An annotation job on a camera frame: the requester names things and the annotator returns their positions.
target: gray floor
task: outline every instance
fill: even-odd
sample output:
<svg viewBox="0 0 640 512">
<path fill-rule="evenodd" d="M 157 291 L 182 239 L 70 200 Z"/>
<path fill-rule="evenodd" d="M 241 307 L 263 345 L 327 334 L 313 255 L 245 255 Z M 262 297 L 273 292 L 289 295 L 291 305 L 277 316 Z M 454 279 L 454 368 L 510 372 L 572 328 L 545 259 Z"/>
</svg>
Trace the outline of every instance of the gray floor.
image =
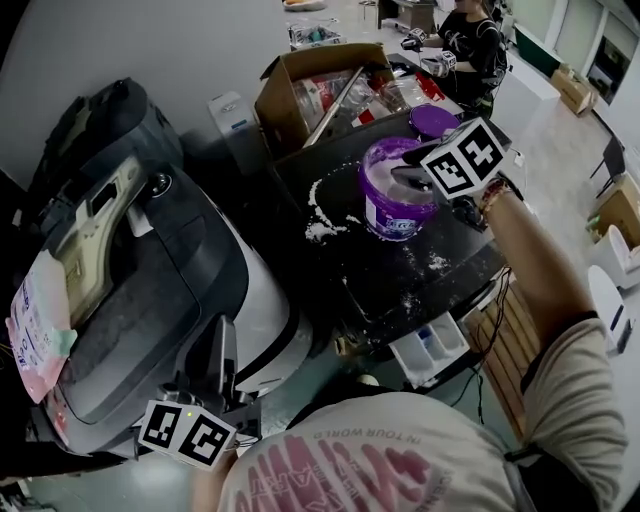
<svg viewBox="0 0 640 512">
<path fill-rule="evenodd" d="M 356 0 L 328 0 L 329 8 L 309 14 L 287 14 L 289 23 L 337 18 L 334 28 L 350 42 L 382 42 L 387 53 L 399 52 L 400 35 L 391 29 L 374 28 L 375 8 Z M 582 276 L 586 275 L 585 253 L 590 245 L 584 230 L 593 207 L 597 186 L 588 180 L 601 159 L 609 135 L 597 120 L 575 117 L 559 104 L 545 130 L 518 148 L 525 153 L 527 172 L 513 165 L 507 172 L 525 190 L 531 208 L 557 243 L 569 255 Z M 303 367 L 263 403 L 265 435 L 285 428 L 291 418 L 343 366 L 333 347 Z M 374 370 L 383 381 L 397 379 L 399 368 L 385 363 Z M 433 393 L 444 403 L 452 403 L 462 390 L 466 372 Z M 478 390 L 473 383 L 457 408 L 477 420 Z M 510 448 L 516 446 L 513 434 L 488 383 L 484 385 L 484 416 L 488 428 Z M 139 462 L 126 463 L 80 477 L 63 476 L 30 482 L 34 497 L 62 512 L 112 510 L 185 510 L 188 507 L 190 470 L 166 457 L 152 454 Z"/>
</svg>

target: black table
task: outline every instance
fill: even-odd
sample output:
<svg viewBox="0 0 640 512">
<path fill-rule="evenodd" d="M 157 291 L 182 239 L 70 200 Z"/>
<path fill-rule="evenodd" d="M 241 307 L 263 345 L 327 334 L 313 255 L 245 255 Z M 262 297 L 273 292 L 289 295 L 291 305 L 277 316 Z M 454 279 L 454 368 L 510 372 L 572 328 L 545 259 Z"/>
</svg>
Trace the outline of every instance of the black table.
<svg viewBox="0 0 640 512">
<path fill-rule="evenodd" d="M 415 137 L 408 113 L 318 143 L 275 166 L 300 226 L 317 221 L 315 206 L 309 204 L 316 184 L 318 206 L 334 225 L 348 228 L 323 237 L 321 243 L 306 239 L 304 243 L 322 271 L 339 283 L 341 289 L 331 304 L 337 315 L 352 334 L 374 347 L 391 343 L 463 303 L 505 263 L 489 233 L 456 220 L 447 206 L 407 242 L 383 241 L 367 230 L 358 168 L 367 148 L 390 136 Z M 303 235 L 291 234 L 298 239 Z"/>
</svg>

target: bracelet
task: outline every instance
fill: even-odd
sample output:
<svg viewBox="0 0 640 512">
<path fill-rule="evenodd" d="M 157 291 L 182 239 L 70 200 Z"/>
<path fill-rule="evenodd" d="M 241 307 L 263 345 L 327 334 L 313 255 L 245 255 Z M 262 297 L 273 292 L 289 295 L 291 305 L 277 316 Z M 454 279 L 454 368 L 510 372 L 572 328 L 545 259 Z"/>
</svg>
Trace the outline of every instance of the bracelet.
<svg viewBox="0 0 640 512">
<path fill-rule="evenodd" d="M 496 179 L 489 183 L 489 186 L 485 190 L 482 196 L 482 202 L 480 203 L 480 213 L 483 215 L 487 215 L 489 210 L 493 207 L 495 202 L 505 194 L 506 192 L 511 192 L 511 187 L 509 184 L 503 179 Z"/>
</svg>

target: white floor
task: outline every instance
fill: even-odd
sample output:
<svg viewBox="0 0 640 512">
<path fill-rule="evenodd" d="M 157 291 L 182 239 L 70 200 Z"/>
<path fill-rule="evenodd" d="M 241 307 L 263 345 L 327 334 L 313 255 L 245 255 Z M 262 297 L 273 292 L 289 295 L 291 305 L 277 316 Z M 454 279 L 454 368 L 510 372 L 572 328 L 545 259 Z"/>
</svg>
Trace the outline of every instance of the white floor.
<svg viewBox="0 0 640 512">
<path fill-rule="evenodd" d="M 286 13 L 290 24 L 322 22 L 344 35 L 349 42 L 380 42 L 386 53 L 404 53 L 413 61 L 417 55 L 402 52 L 401 35 L 393 29 L 376 29 L 376 9 L 358 5 L 357 0 L 326 0 L 329 7 L 314 13 Z M 594 182 L 589 175 L 602 158 L 609 134 L 593 116 L 578 119 L 564 105 L 559 104 L 550 122 L 537 136 L 526 141 L 527 171 L 507 164 L 506 172 L 525 192 L 527 202 L 535 210 L 541 224 L 551 233 L 558 245 L 584 278 L 587 269 L 587 251 L 591 244 L 584 226 L 593 207 L 595 193 L 606 178 L 605 172 Z M 640 294 L 632 294 L 628 305 L 634 306 L 631 315 L 640 308 Z M 640 413 L 629 390 L 635 389 L 636 366 L 640 358 L 640 331 L 634 333 L 628 353 L 613 362 L 614 375 L 621 395 L 621 407 L 630 432 L 640 433 Z M 324 355 L 319 362 L 325 364 Z M 449 402 L 460 392 L 466 375 L 439 391 L 438 398 Z M 504 426 L 504 418 L 495 397 L 485 398 L 489 411 L 485 418 L 494 430 Z M 279 407 L 278 398 L 266 408 Z M 474 414 L 477 389 L 473 386 L 461 403 L 463 409 Z M 272 425 L 277 430 L 280 425 Z M 623 496 L 626 501 L 640 480 L 640 436 L 632 439 L 632 447 L 623 475 Z M 188 505 L 189 472 L 184 467 L 160 455 L 145 457 L 137 463 L 127 463 L 81 478 L 60 477 L 39 479 L 32 483 L 34 494 L 43 502 L 53 503 L 59 511 L 101 510 L 185 510 Z"/>
</svg>

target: person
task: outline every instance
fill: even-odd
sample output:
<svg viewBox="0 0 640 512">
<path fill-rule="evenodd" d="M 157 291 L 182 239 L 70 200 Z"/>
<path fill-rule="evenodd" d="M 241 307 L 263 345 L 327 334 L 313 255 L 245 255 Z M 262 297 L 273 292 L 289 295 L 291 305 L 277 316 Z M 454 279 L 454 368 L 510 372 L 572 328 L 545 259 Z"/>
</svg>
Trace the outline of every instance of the person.
<svg viewBox="0 0 640 512">
<path fill-rule="evenodd" d="M 442 48 L 456 56 L 455 67 L 445 76 L 434 77 L 442 91 L 455 101 L 477 104 L 491 89 L 483 83 L 494 73 L 500 33 L 483 0 L 458 0 L 438 34 L 423 46 Z"/>
<path fill-rule="evenodd" d="M 612 509 L 627 438 L 606 328 L 506 181 L 491 182 L 481 210 L 542 345 L 522 382 L 525 449 L 505 454 L 484 427 L 422 395 L 347 399 L 198 472 L 194 512 Z"/>
</svg>

